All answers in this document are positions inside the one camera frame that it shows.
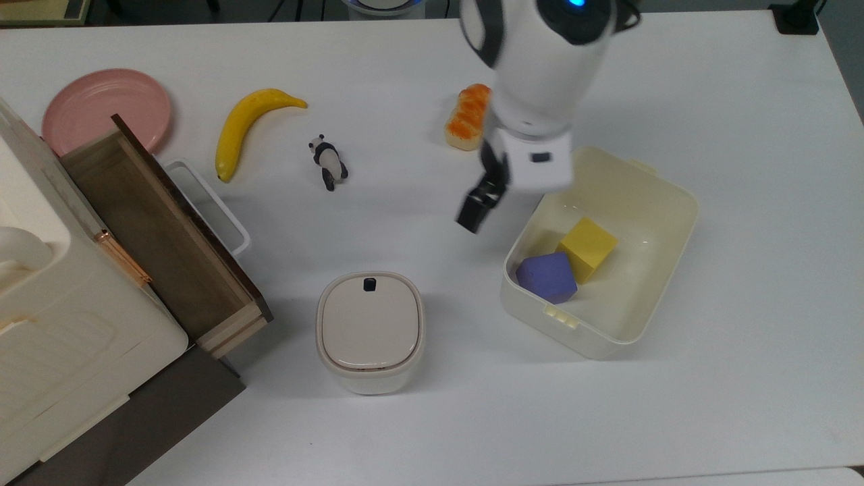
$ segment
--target purple block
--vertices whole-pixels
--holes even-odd
[[[576,280],[564,252],[522,260],[516,280],[522,288],[553,304],[567,302],[576,293]]]

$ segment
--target bread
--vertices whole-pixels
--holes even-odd
[[[483,139],[483,118],[492,97],[489,86],[474,84],[459,93],[456,107],[444,125],[447,143],[461,150],[475,150]]]

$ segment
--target panda figurine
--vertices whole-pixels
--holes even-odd
[[[336,181],[348,178],[348,169],[339,159],[339,152],[332,144],[324,141],[324,136],[309,142],[309,150],[314,154],[315,163],[321,166],[321,177],[328,191],[336,190]]]

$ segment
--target yellow sponge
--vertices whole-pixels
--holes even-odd
[[[618,245],[618,239],[591,221],[582,218],[558,243],[557,252],[565,252],[576,283],[584,284],[597,267]]]

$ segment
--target banana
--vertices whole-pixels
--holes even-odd
[[[219,145],[216,147],[216,174],[220,181],[228,182],[234,177],[243,139],[255,120],[266,112],[286,106],[306,108],[307,104],[283,91],[268,88],[248,94],[234,106],[222,126]]]

